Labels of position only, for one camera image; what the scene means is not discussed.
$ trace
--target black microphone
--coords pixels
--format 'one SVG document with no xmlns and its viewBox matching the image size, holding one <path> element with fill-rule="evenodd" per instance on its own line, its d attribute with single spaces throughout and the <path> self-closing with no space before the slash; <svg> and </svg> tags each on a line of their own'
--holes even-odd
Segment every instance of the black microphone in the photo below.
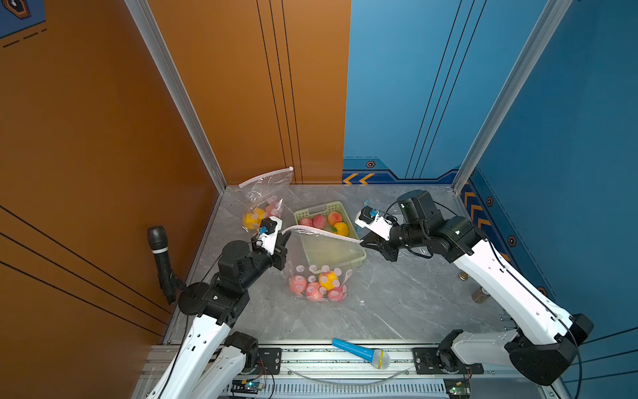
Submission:
<svg viewBox="0 0 638 399">
<path fill-rule="evenodd" d="M 164 292 L 168 304 L 175 303 L 175 285 L 173 283 L 173 270 L 168 258 L 168 237 L 162 226 L 153 226 L 148 230 L 149 246 L 155 256 L 155 265 L 158 268 L 159 286 Z"/>
</svg>

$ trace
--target red apple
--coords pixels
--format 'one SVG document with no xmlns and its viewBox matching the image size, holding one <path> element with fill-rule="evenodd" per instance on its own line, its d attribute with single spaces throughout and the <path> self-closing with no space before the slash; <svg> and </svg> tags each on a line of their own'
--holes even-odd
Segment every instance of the red apple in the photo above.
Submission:
<svg viewBox="0 0 638 399">
<path fill-rule="evenodd" d="M 328 224 L 328 221 L 325 219 L 324 215 L 316 215 L 313 218 L 313 227 L 317 229 L 322 229 Z"/>
<path fill-rule="evenodd" d="M 299 224 L 302 226 L 312 227 L 313 220 L 311 218 L 303 218 L 302 220 L 299 221 Z"/>
</svg>

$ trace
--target yellow fruit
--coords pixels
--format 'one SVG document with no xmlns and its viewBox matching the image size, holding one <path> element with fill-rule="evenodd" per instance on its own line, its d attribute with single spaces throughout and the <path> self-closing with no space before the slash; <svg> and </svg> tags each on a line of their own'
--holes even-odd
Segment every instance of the yellow fruit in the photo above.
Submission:
<svg viewBox="0 0 638 399">
<path fill-rule="evenodd" d="M 256 229 L 259 228 L 259 225 L 262 223 L 263 215 L 265 213 L 266 213 L 266 211 L 264 211 L 261 208 L 257 208 L 254 211 L 252 211 L 251 213 L 246 213 L 244 215 L 244 219 L 242 221 L 242 224 L 248 230 L 256 230 Z"/>
<path fill-rule="evenodd" d="M 343 222 L 337 222 L 332 226 L 337 229 L 337 234 L 339 234 L 340 236 L 347 237 L 350 233 L 350 230 L 348 230 L 348 225 Z"/>
<path fill-rule="evenodd" d="M 339 278 L 333 271 L 329 271 L 327 273 L 322 273 L 319 275 L 319 284 L 328 291 L 333 289 L 334 287 L 340 286 Z"/>
</svg>

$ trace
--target yellow arrow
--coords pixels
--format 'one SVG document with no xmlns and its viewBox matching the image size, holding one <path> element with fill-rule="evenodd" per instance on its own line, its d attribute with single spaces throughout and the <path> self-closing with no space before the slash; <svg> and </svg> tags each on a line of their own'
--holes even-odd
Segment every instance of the yellow arrow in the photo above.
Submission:
<svg viewBox="0 0 638 399">
<path fill-rule="evenodd" d="M 353 174 L 351 174 L 350 176 L 346 177 L 346 179 L 345 179 L 343 182 L 344 182 L 344 183 L 346 183 L 346 184 L 352 184 L 352 183 L 350 182 L 350 179 L 351 179 L 351 178 L 353 178 L 353 177 L 355 177 L 356 175 L 358 175 L 358 173 L 353 173 Z"/>
<path fill-rule="evenodd" d="M 368 178 L 369 178 L 369 177 L 372 177 L 372 176 L 374 176 L 374 175 L 375 175 L 374 173 L 370 173 L 370 174 L 368 174 L 366 177 L 364 177 L 363 179 L 359 180 L 359 183 L 361 183 L 361 184 L 367 184 L 367 181 L 366 181 L 366 180 L 368 180 Z"/>
<path fill-rule="evenodd" d="M 489 220 L 478 218 L 478 227 L 480 228 L 481 225 L 491 226 L 492 223 L 490 223 Z"/>
<path fill-rule="evenodd" d="M 465 207 L 468 207 L 468 197 L 476 197 L 476 194 L 470 192 L 465 193 Z"/>
<path fill-rule="evenodd" d="M 481 208 L 478 205 L 472 205 L 470 208 L 471 208 L 471 212 L 470 212 L 470 219 L 471 220 L 474 220 L 474 211 L 482 211 L 483 210 L 483 208 Z"/>
</svg>

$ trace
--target microphone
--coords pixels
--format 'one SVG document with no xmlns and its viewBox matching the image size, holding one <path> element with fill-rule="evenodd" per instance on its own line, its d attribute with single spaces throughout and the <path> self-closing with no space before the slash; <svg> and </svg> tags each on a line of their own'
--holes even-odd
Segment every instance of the microphone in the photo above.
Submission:
<svg viewBox="0 0 638 399">
<path fill-rule="evenodd" d="M 172 283 L 173 271 L 170 268 L 168 258 L 168 237 L 162 226 L 151 227 L 148 231 L 149 246 L 155 257 L 155 266 L 158 268 L 159 286 L 164 292 L 168 304 L 175 303 L 175 285 Z"/>
<path fill-rule="evenodd" d="M 338 340 L 337 338 L 332 340 L 332 346 L 352 353 L 365 361 L 369 361 L 379 370 L 385 370 L 390 366 L 390 356 L 381 349 L 368 349 L 353 343 Z"/>
</svg>

